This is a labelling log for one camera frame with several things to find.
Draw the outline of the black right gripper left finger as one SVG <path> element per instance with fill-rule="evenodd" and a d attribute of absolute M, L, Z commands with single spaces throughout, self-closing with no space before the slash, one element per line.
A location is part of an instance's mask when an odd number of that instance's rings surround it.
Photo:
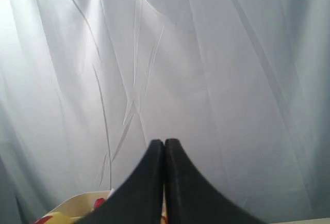
<path fill-rule="evenodd" d="M 138 166 L 111 196 L 79 224 L 161 223 L 164 144 L 152 140 Z"/>

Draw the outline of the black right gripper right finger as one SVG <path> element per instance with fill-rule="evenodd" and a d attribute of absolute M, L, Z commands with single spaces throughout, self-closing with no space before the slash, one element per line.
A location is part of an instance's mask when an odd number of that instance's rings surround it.
<path fill-rule="evenodd" d="M 263 223 L 218 192 L 194 166 L 179 140 L 167 139 L 164 151 L 168 223 Z"/>

